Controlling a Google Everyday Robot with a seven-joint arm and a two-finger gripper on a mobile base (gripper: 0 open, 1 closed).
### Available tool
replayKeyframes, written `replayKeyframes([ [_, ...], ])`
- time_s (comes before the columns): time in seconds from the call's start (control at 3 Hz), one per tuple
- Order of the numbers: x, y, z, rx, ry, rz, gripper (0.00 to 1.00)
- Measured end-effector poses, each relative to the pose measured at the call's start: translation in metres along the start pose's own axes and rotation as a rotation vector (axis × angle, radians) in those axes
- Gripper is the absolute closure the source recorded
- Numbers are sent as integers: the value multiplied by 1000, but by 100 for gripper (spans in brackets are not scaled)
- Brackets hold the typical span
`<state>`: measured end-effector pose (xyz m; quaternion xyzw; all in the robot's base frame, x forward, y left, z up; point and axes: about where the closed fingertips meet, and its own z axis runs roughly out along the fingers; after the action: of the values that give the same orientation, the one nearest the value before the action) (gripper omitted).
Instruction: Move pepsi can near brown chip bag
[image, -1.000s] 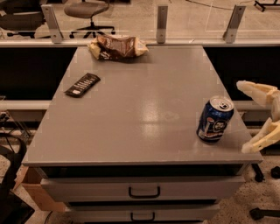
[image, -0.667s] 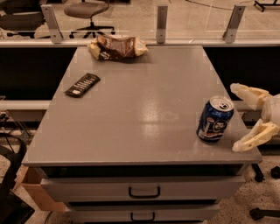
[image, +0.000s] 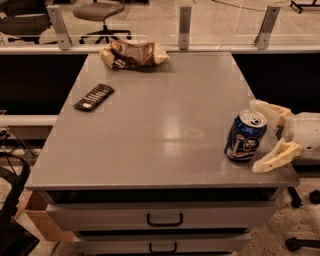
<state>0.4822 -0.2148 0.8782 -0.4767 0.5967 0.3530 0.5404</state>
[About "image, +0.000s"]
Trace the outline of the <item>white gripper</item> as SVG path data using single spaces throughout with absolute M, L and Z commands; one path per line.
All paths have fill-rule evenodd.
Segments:
M 281 138 L 268 154 L 254 162 L 254 173 L 269 172 L 299 155 L 304 160 L 320 160 L 320 113 L 293 115 L 289 108 L 257 99 L 252 99 L 249 105 L 252 111 L 265 116 L 273 130 L 285 125 L 282 132 L 285 139 Z

